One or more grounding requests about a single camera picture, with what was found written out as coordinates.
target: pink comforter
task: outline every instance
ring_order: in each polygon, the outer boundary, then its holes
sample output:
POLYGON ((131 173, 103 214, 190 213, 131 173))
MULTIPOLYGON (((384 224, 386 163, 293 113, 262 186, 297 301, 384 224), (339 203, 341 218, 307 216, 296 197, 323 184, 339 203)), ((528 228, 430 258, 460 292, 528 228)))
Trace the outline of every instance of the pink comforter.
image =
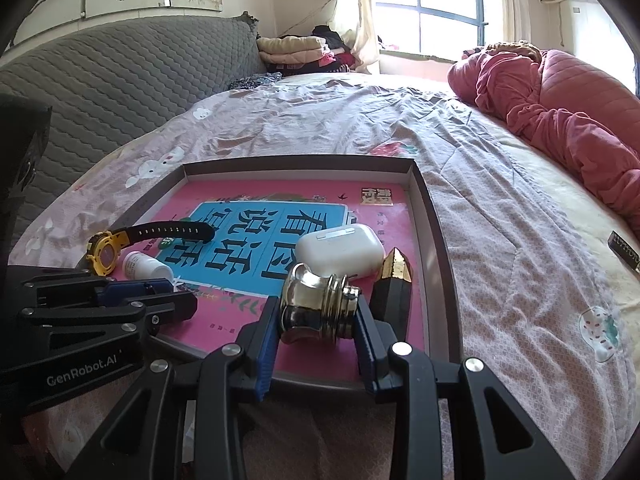
POLYGON ((449 70, 449 85, 562 164, 640 237, 640 101, 621 83, 550 50, 541 64, 473 54, 449 70))

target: window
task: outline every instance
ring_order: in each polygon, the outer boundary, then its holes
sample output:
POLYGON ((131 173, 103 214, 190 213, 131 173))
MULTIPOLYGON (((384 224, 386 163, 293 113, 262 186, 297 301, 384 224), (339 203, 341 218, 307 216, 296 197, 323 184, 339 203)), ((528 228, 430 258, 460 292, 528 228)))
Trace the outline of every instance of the window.
POLYGON ((375 0, 376 32, 395 50, 459 59, 484 45, 483 0, 375 0))

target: airpods case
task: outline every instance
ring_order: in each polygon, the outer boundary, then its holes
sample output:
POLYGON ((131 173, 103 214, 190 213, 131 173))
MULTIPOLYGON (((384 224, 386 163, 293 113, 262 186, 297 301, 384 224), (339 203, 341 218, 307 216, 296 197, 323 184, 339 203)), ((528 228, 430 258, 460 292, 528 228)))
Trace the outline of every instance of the airpods case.
POLYGON ((296 260, 324 278, 332 274, 363 278, 376 272, 384 258, 385 248, 373 229, 364 224, 316 231, 296 243, 296 260))

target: pink book cover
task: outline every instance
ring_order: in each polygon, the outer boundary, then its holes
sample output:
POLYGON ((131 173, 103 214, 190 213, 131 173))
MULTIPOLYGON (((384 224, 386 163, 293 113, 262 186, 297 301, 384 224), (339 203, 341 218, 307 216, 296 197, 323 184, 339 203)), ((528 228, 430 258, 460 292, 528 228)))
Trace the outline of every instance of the pink book cover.
MULTIPOLYGON (((357 222, 370 226, 385 250, 400 249, 412 265, 407 342, 424 349, 419 249, 406 193, 398 184, 329 180, 194 181, 181 187, 154 216, 206 221, 214 239, 156 239, 123 251, 143 251, 169 265, 174 284, 198 298, 198 310, 161 333, 182 345, 211 352, 233 342, 240 328, 260 317, 267 296, 279 296, 296 263, 297 239, 308 232, 357 222)), ((114 272, 126 279, 122 268, 114 272)), ((353 280, 370 298, 375 276, 353 280)), ((360 381, 352 340, 335 345, 280 343, 274 374, 331 384, 360 381)))

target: beige blanket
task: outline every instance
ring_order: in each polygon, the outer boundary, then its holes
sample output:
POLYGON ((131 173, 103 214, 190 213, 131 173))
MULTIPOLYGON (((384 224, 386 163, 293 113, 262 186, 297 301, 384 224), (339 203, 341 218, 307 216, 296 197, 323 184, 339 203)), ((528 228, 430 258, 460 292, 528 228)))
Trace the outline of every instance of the beige blanket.
POLYGON ((318 59, 322 59, 324 54, 328 52, 329 50, 323 48, 315 48, 313 50, 293 52, 292 54, 268 54, 267 52, 259 52, 258 54, 260 54, 260 59, 265 63, 296 65, 318 61, 318 59))
POLYGON ((267 54, 293 54, 295 52, 304 52, 305 50, 324 48, 326 39, 316 36, 307 36, 306 38, 288 36, 283 39, 260 38, 257 44, 258 50, 267 54))

